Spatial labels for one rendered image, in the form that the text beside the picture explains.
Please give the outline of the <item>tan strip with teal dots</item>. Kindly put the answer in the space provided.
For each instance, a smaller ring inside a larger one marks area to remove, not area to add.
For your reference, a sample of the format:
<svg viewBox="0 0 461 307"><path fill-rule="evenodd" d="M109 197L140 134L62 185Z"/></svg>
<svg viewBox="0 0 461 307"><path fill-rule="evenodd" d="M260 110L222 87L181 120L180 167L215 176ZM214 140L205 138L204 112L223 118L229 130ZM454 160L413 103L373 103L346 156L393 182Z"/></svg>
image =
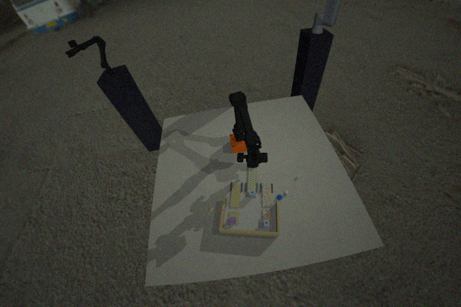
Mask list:
<svg viewBox="0 0 461 307"><path fill-rule="evenodd" d="M248 168L247 196L250 196L250 191L255 190L255 197L256 197L256 187L257 187L257 168ZM250 197L253 197L253 196L250 196Z"/></svg>

